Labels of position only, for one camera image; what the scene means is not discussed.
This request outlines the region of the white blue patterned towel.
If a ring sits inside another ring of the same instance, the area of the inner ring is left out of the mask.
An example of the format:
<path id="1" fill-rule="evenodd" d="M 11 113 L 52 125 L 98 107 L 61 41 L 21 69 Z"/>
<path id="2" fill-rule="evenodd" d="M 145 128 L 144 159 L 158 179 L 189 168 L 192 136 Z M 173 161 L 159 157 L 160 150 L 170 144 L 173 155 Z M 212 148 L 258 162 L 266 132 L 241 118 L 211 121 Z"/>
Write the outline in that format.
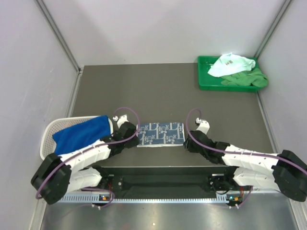
<path id="1" fill-rule="evenodd" d="M 183 146 L 184 124 L 178 122 L 143 123 L 137 134 L 138 148 L 158 148 Z"/>

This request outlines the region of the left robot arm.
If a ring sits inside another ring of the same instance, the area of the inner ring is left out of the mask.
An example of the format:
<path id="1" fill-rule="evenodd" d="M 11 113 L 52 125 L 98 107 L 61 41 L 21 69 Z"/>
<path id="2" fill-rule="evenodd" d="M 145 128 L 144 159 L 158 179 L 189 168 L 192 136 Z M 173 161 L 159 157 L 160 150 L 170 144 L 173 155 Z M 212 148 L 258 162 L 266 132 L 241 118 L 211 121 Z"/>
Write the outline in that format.
<path id="1" fill-rule="evenodd" d="M 106 189 L 109 179 L 95 163 L 137 146 L 136 134 L 137 126 L 125 121 L 112 135 L 87 147 L 59 156 L 54 153 L 47 155 L 31 179 L 36 199 L 44 199 L 52 205 L 73 191 L 91 187 Z"/>

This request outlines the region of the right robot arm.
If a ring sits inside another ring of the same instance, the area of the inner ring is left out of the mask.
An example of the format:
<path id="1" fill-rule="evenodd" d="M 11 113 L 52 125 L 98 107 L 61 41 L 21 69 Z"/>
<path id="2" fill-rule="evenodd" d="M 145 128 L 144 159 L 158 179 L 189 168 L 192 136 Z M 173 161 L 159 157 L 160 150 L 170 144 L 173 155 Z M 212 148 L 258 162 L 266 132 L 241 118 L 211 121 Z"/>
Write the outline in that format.
<path id="1" fill-rule="evenodd" d="M 184 147 L 213 164 L 226 166 L 221 176 L 208 177 L 212 190 L 267 188 L 294 201 L 307 199 L 307 165 L 292 151 L 276 154 L 240 149 L 227 142 L 212 141 L 200 130 L 188 134 Z"/>

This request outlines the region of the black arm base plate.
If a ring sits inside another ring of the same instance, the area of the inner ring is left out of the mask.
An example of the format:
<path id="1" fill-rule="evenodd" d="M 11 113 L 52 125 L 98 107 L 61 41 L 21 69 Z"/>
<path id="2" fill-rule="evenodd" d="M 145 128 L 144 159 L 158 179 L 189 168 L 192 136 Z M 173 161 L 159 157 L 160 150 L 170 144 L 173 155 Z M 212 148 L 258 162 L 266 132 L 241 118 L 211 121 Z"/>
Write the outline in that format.
<path id="1" fill-rule="evenodd" d="M 114 175 L 109 176 L 99 184 L 102 188 L 111 191 L 128 191 L 132 187 L 144 188 L 188 188 L 197 186 L 205 192 L 239 191 L 247 190 L 248 186 L 238 185 L 234 180 L 226 180 L 223 176 L 201 175 L 201 174 L 161 174 L 161 175 Z"/>

